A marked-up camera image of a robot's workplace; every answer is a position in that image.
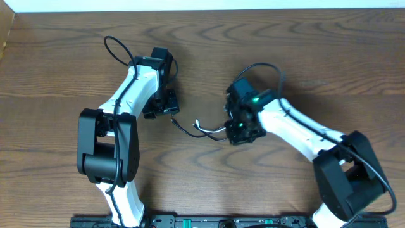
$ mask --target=wood grain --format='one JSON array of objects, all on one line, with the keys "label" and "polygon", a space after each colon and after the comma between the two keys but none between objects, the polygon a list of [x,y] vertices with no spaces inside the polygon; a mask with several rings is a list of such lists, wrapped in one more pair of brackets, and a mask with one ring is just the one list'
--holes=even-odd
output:
[{"label": "wood grain", "polygon": [[[405,10],[273,10],[18,14],[0,64],[1,227],[67,227],[73,215],[109,213],[76,168],[77,120],[122,83],[126,69],[104,49],[169,48],[180,67],[177,120],[216,126],[225,89],[246,66],[286,71],[284,94],[342,132],[365,133],[396,192],[390,227],[405,222]],[[125,53],[111,44],[121,58]],[[277,77],[247,74],[259,89]],[[178,214],[312,213],[320,197],[310,162],[276,136],[237,147],[193,139],[170,117],[139,118],[138,192]],[[390,206],[388,196],[369,210]]]},{"label": "wood grain", "polygon": [[3,0],[0,0],[0,60],[3,58],[4,49],[6,47],[11,25],[13,24],[13,19],[13,10],[11,10]]}]

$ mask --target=black mounting base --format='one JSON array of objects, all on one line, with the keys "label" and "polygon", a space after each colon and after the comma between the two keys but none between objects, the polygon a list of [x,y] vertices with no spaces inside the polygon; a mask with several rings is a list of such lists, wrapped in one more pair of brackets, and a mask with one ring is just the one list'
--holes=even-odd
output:
[{"label": "black mounting base", "polygon": [[178,107],[176,93],[173,89],[167,89],[167,103],[163,107],[154,104],[154,98],[151,98],[146,104],[142,112],[145,119],[155,119],[156,116],[171,114],[174,116],[180,111]]},{"label": "black mounting base", "polygon": [[[150,224],[150,228],[243,228],[265,224],[268,224],[268,227],[316,228],[309,217],[294,215],[282,217],[178,217],[174,215],[153,215],[150,217]],[[70,228],[118,228],[118,226],[111,223],[111,216],[72,217],[70,219]],[[385,218],[359,216],[347,228],[388,228],[388,225]]]}]

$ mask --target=black cable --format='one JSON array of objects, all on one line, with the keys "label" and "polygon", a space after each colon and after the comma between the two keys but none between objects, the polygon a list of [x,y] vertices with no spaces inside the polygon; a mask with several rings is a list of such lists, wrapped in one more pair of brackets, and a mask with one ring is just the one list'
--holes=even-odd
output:
[{"label": "black cable", "polygon": [[197,135],[191,134],[190,132],[186,131],[182,126],[180,126],[180,124],[174,118],[170,119],[170,121],[172,122],[172,124],[174,124],[176,127],[178,127],[182,132],[184,132],[185,134],[187,134],[188,136],[191,136],[191,137],[195,137],[195,138],[208,137],[208,138],[210,138],[210,139],[212,139],[214,141],[218,141],[218,142],[223,142],[223,141],[226,141],[228,139],[228,138],[219,139],[217,137],[213,137],[213,136],[211,136],[212,133],[204,132],[204,131],[198,129],[197,125],[194,123],[194,124],[192,124],[193,127],[204,134],[202,136],[197,136]]},{"label": "black cable", "polygon": [[283,111],[285,112],[286,115],[288,115],[290,118],[292,118],[293,120],[295,120],[297,123],[301,124],[302,126],[304,126],[305,128],[309,129],[310,131],[314,132],[316,135],[321,136],[322,138],[326,139],[327,141],[330,141],[331,143],[336,144],[340,149],[343,149],[345,152],[349,153],[350,155],[352,155],[353,157],[357,158],[359,161],[361,161],[362,163],[364,163],[371,171],[373,171],[375,173],[375,175],[377,176],[378,180],[384,185],[384,187],[386,188],[386,190],[389,192],[390,196],[391,196],[391,200],[392,200],[392,207],[390,210],[386,210],[384,212],[361,212],[361,215],[367,215],[367,216],[384,216],[384,215],[388,215],[392,212],[395,211],[395,209],[397,208],[397,200],[394,194],[394,191],[392,190],[391,186],[384,180],[384,178],[375,170],[374,167],[372,167],[370,165],[370,163],[368,163],[362,156],[356,154],[355,152],[353,152],[351,149],[345,147],[342,143],[336,141],[335,139],[332,139],[331,137],[329,137],[326,133],[322,133],[322,132],[318,132],[316,129],[312,128],[311,126],[309,126],[308,124],[304,123],[303,121],[301,121],[300,119],[296,118],[295,116],[293,116],[290,113],[290,110],[286,109],[284,107],[284,105],[281,102],[281,92],[282,92],[282,86],[283,86],[283,82],[285,80],[283,73],[280,71],[280,69],[272,64],[269,63],[255,63],[253,65],[248,66],[247,68],[245,68],[243,71],[241,71],[238,76],[236,77],[235,81],[238,80],[242,74],[244,72],[246,72],[248,69],[258,66],[258,65],[265,65],[265,66],[269,66],[272,67],[273,69],[275,69],[279,75],[279,83],[278,83],[278,92],[277,92],[277,99],[278,99],[278,103],[281,107],[281,109],[283,109]]},{"label": "black cable", "polygon": [[275,69],[275,70],[278,71],[278,72],[280,71],[277,66],[275,66],[275,65],[273,65],[273,64],[270,64],[270,63],[254,63],[254,64],[252,64],[252,65],[246,67],[245,69],[243,69],[243,71],[241,71],[241,72],[238,74],[238,76],[236,76],[234,82],[236,82],[236,81],[242,76],[242,74],[244,74],[246,71],[248,71],[249,69],[251,69],[251,68],[253,68],[253,67],[256,67],[256,66],[268,66],[268,67],[272,67],[273,69]]},{"label": "black cable", "polygon": [[111,196],[111,200],[113,202],[113,206],[114,209],[116,210],[117,214],[118,214],[118,218],[120,219],[120,225],[121,227],[124,226],[123,222],[122,222],[122,214],[120,213],[114,196],[113,196],[113,191],[117,185],[118,179],[120,178],[120,172],[121,172],[121,158],[120,158],[120,140],[119,140],[119,134],[118,134],[118,118],[117,118],[117,113],[118,113],[118,108],[120,107],[121,104],[121,100],[122,97],[124,97],[125,93],[128,91],[128,89],[132,86],[132,84],[135,82],[135,80],[137,79],[138,76],[138,69],[137,66],[135,65],[135,59],[132,56],[132,53],[129,51],[129,49],[117,38],[107,35],[104,38],[104,46],[106,47],[107,51],[110,53],[110,55],[112,55],[112,57],[114,57],[114,59],[116,59],[117,61],[119,61],[120,63],[124,64],[125,66],[128,66],[128,64],[124,63],[122,60],[120,60],[118,57],[115,56],[114,53],[111,52],[111,50],[109,49],[108,45],[107,45],[107,40],[108,39],[112,39],[114,41],[116,41],[117,43],[119,43],[119,45],[128,53],[132,63],[134,64],[134,69],[135,69],[135,73],[134,76],[132,77],[131,81],[128,83],[128,85],[124,88],[124,90],[122,90],[121,94],[119,95],[119,97],[115,100],[115,105],[114,105],[114,112],[113,112],[113,123],[114,123],[114,137],[115,137],[115,151],[116,151],[116,170],[115,170],[115,177],[114,177],[114,181],[112,186],[106,190],[106,194]]},{"label": "black cable", "polygon": [[212,139],[212,140],[214,140],[214,141],[223,142],[223,141],[228,140],[228,138],[219,139],[219,138],[217,138],[217,137],[211,136],[211,133],[208,133],[208,132],[205,132],[205,131],[202,131],[202,130],[198,129],[197,124],[195,124],[195,123],[192,124],[192,126],[193,126],[195,129],[201,131],[201,132],[204,134],[204,136],[207,136],[208,138],[210,138],[210,139]]},{"label": "black cable", "polygon": [[349,221],[347,221],[347,222],[342,226],[342,228],[349,227],[358,217],[359,217],[359,215],[357,214],[357,215],[353,216],[352,218],[350,218]]},{"label": "black cable", "polygon": [[113,202],[113,207],[117,213],[118,220],[120,220],[120,225],[121,225],[120,227],[124,227],[124,222],[122,220],[122,214],[120,213],[120,209],[118,209],[118,206],[117,206],[115,198],[114,198],[114,194],[111,193],[110,197],[111,197],[111,201]]},{"label": "black cable", "polygon": [[174,118],[171,118],[170,121],[171,121],[176,127],[178,127],[182,132],[186,133],[188,136],[195,137],[195,138],[206,137],[206,135],[196,136],[196,135],[194,135],[194,134],[191,134],[190,132],[186,131],[182,126],[180,126],[180,124],[179,124],[179,123],[177,122],[177,120],[175,120]]}]

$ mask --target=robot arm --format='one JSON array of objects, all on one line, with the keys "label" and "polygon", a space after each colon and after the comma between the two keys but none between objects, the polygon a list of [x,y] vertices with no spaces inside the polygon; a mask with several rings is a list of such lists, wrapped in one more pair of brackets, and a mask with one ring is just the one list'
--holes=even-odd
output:
[{"label": "robot arm", "polygon": [[[79,118],[78,171],[105,195],[113,213],[112,221],[125,227],[140,227],[144,218],[144,205],[140,201],[134,178],[139,165],[137,119],[143,111],[145,118],[179,112],[173,90],[166,89],[173,57],[167,49],[154,48],[151,57],[137,56],[135,66],[130,62],[127,78],[114,95],[97,110],[84,109]],[[125,88],[137,77],[134,83]],[[113,112],[116,100],[123,93],[117,111],[118,135],[114,133]],[[98,142],[98,137],[119,138],[122,170],[112,192],[115,202],[106,190],[112,186],[116,172],[114,144]]]},{"label": "robot arm", "polygon": [[[348,155],[335,143],[303,126],[291,115],[353,150],[387,182],[370,142],[360,132],[355,131],[347,136],[326,128],[297,111],[286,99],[278,100],[272,91],[260,94],[245,78],[234,82],[227,92],[225,109],[231,119],[225,122],[225,127],[231,144],[251,143],[255,138],[264,137],[270,132],[313,162],[318,189],[324,202],[312,218],[318,228],[342,227],[386,192],[384,185],[369,167]],[[340,167],[344,162],[354,162],[354,166],[344,172]]]}]

